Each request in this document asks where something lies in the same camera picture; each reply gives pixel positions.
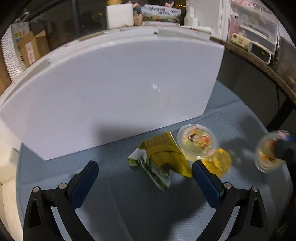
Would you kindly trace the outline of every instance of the cardboard box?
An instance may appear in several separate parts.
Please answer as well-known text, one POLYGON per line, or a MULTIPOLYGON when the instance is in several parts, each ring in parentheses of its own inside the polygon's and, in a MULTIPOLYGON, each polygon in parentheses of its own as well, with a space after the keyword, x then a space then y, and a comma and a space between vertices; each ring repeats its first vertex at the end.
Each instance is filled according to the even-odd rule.
POLYGON ((6 69, 6 65, 3 58, 1 42, 0 42, 0 95, 4 92, 4 90, 11 83, 11 79, 6 69))
POLYGON ((36 36, 34 36, 31 31, 25 35, 17 43, 20 53, 24 58, 24 63, 26 67, 33 64, 36 60, 40 59, 42 56, 46 55, 49 52, 49 47, 43 30, 36 36))

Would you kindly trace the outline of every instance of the table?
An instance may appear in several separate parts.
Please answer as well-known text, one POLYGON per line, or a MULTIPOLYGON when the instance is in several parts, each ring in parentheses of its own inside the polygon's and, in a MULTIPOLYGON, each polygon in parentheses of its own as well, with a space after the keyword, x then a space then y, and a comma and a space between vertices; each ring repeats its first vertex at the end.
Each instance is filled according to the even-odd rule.
MULTIPOLYGON (((141 167, 127 163, 128 156, 145 139, 163 131, 171 131, 176 138, 179 128, 190 123, 207 126, 218 145, 230 152, 232 166, 222 182, 260 189, 271 235, 292 194, 287 166, 270 174, 256 168, 253 152, 267 130, 242 100, 218 81, 204 114, 191 120, 49 161, 22 145, 16 181, 21 223, 33 187, 56 188, 94 160, 99 164, 99 176, 76 213, 95 240, 196 240, 215 212, 196 182, 173 173, 172 185, 164 193, 141 167)), ((106 134, 113 131, 129 130, 106 130, 106 134)), ((56 208, 53 212, 64 239, 71 240, 56 208)), ((220 240, 227 238, 237 212, 238 207, 220 240)))

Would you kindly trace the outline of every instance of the styrofoam panel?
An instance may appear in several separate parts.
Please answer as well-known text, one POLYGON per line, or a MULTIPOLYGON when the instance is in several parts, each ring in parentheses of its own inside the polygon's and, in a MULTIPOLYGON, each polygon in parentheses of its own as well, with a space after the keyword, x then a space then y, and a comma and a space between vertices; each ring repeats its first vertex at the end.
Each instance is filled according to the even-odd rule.
POLYGON ((0 183, 4 184, 16 177, 18 152, 13 148, 0 151, 0 183))
POLYGON ((15 194, 15 178, 3 184, 2 196, 9 233, 15 241, 22 241, 22 226, 15 194))
POLYGON ((203 114, 224 47, 134 37, 50 64, 1 106, 13 133, 48 160, 203 114))
POLYGON ((2 184, 0 184, 0 219, 1 219, 4 227, 9 231, 8 224, 6 221, 4 206, 3 206, 2 184))
POLYGON ((8 129, 0 119, 0 155, 5 153, 8 148, 20 150, 21 141, 8 129))

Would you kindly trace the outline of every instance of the yellow plastic wrapper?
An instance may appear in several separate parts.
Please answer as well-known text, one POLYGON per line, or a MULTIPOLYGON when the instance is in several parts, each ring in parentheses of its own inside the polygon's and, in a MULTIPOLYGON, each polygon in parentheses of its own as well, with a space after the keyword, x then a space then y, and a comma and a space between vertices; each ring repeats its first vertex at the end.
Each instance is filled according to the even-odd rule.
POLYGON ((169 131, 145 140, 128 158, 131 166, 139 163, 156 186, 166 190, 170 186, 170 171, 192 177, 188 161, 169 131))

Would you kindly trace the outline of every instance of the metal screw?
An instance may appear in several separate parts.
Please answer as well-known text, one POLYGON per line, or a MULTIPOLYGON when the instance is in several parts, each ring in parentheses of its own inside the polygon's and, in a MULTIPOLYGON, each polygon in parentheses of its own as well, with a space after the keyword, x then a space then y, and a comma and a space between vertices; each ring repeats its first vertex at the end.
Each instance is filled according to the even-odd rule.
POLYGON ((253 190, 254 192, 258 192, 258 191, 259 191, 258 187, 255 187, 255 186, 252 187, 252 190, 253 190))
POLYGON ((61 183, 60 185, 59 185, 59 188, 60 189, 65 189, 67 187, 67 183, 61 183))
POLYGON ((224 183, 224 187, 227 189, 230 189, 232 187, 231 183, 224 183))
POLYGON ((34 192, 34 193, 39 192, 39 187, 34 187, 34 188, 33 188, 33 192, 34 192))

